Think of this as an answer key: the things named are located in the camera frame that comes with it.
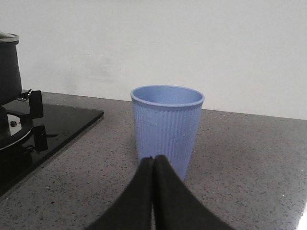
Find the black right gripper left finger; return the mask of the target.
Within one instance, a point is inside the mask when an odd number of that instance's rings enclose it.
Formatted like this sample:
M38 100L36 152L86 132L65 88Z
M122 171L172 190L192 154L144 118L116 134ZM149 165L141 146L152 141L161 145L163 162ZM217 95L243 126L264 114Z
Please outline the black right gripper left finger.
M143 158L122 194L88 230L150 230L153 186L152 157Z

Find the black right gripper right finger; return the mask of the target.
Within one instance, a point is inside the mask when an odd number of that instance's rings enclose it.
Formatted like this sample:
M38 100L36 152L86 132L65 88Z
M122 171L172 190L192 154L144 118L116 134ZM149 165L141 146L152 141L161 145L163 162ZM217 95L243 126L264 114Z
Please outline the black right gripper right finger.
M164 155L153 166L153 208L157 230L232 230L185 187Z

